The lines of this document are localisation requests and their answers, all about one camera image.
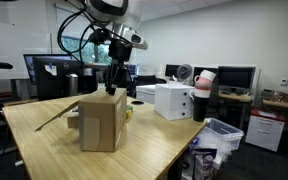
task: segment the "paper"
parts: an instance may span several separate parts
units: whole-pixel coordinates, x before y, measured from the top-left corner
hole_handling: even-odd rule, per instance
[[[276,118],[276,115],[273,114],[273,113],[267,113],[267,112],[259,111],[259,114],[260,114],[261,116]]]
[[[45,65],[45,70],[51,73],[53,76],[57,76],[56,66],[52,66],[52,64]]]

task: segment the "computer monitor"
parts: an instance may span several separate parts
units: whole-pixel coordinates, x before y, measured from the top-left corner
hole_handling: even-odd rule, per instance
[[[128,64],[126,68],[131,76],[137,75],[137,65]]]
[[[36,85],[36,79],[34,74],[33,58],[50,58],[59,60],[72,60],[71,56],[68,54],[23,54],[24,61],[26,64],[28,76],[31,80],[32,85]]]
[[[86,75],[78,77],[78,92],[81,94],[89,94],[98,88],[97,75]]]
[[[250,90],[252,88],[255,67],[229,67],[218,68],[219,88],[229,91]]]
[[[174,75],[175,77],[177,77],[177,68],[179,66],[180,65],[167,64],[165,69],[165,76],[172,77]]]
[[[215,78],[218,78],[218,68],[207,68],[207,67],[194,67],[193,79],[195,76],[200,75],[203,70],[211,71],[216,74]]]
[[[33,57],[33,66],[39,100],[67,97],[69,95],[67,75],[76,74],[79,77],[84,75],[83,66],[78,61]]]

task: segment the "filing cabinet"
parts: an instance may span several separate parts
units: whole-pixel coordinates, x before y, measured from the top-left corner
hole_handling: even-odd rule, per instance
[[[283,132],[285,118],[281,115],[252,109],[246,142],[277,151]]]

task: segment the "ceiling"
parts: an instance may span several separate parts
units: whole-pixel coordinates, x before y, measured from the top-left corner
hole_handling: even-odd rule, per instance
[[[142,21],[180,14],[232,0],[145,0]]]

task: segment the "plastic container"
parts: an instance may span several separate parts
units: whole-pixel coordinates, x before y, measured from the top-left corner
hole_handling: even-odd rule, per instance
[[[241,138],[244,136],[244,132],[242,130],[215,118],[208,118],[207,121],[209,122],[204,127],[204,130],[212,132],[214,135],[223,140],[221,141],[222,145],[218,145],[218,147],[226,146],[222,147],[222,149],[230,149],[231,151],[238,149]]]

